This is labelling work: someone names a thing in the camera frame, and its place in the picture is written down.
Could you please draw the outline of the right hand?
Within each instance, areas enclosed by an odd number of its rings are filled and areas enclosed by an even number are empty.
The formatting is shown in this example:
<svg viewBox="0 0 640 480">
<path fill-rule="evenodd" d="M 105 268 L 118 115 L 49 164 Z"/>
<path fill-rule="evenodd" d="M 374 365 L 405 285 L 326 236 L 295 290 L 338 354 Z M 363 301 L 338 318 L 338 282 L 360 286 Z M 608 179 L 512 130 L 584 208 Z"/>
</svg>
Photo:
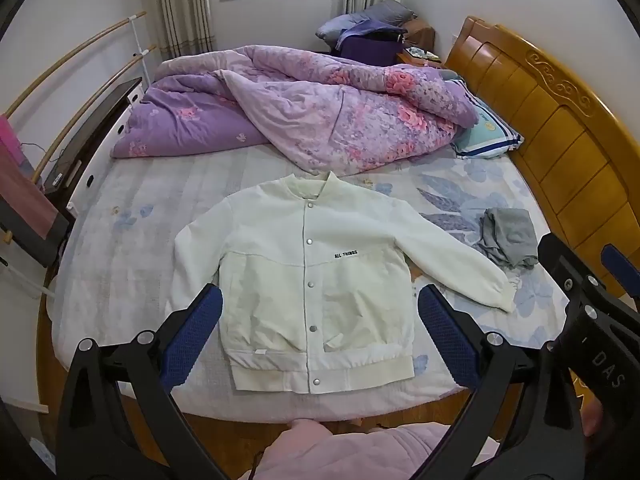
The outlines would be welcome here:
<svg viewBox="0 0 640 480">
<path fill-rule="evenodd" d="M 604 422 L 604 409 L 602 403 L 593 398 L 591 402 L 582 409 L 582 430 L 586 438 L 597 434 Z"/>
</svg>

